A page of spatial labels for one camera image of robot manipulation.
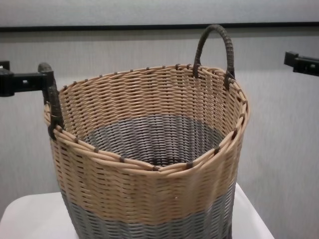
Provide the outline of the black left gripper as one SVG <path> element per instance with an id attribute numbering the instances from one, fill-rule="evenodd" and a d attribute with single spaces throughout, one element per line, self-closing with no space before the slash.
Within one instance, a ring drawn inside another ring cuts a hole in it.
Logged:
<path id="1" fill-rule="evenodd" d="M 52 86 L 52 72 L 14 73 L 10 71 L 9 61 L 0 62 L 0 96 L 13 96 L 13 86 Z"/>

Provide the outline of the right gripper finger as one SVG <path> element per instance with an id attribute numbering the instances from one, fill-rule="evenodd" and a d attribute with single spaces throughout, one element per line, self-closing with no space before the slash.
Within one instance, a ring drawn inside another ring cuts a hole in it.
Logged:
<path id="1" fill-rule="evenodd" d="M 319 59 L 300 56 L 295 52 L 285 52 L 284 64 L 293 68 L 293 72 L 301 74 L 318 74 Z"/>

